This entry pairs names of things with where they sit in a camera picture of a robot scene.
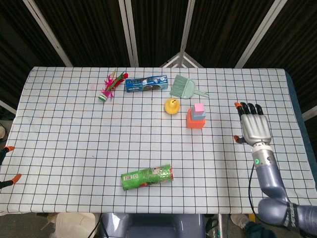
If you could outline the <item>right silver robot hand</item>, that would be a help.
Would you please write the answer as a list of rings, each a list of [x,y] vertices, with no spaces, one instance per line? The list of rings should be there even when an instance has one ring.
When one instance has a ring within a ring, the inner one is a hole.
[[[263,110],[259,104],[235,102],[243,136],[234,135],[236,143],[247,143],[254,146],[258,143],[269,145],[272,135],[270,133],[269,124]]]

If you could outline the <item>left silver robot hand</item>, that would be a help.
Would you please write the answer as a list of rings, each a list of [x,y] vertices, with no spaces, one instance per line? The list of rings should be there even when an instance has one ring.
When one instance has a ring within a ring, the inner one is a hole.
[[[0,151],[0,164],[2,165],[4,158],[6,156],[6,154],[10,151],[13,151],[15,149],[14,146],[5,146],[1,151]],[[14,178],[10,179],[10,180],[6,180],[6,181],[1,181],[0,182],[0,189],[8,187],[8,186],[12,186],[14,184],[16,184],[19,179],[21,178],[21,174],[17,174]]]

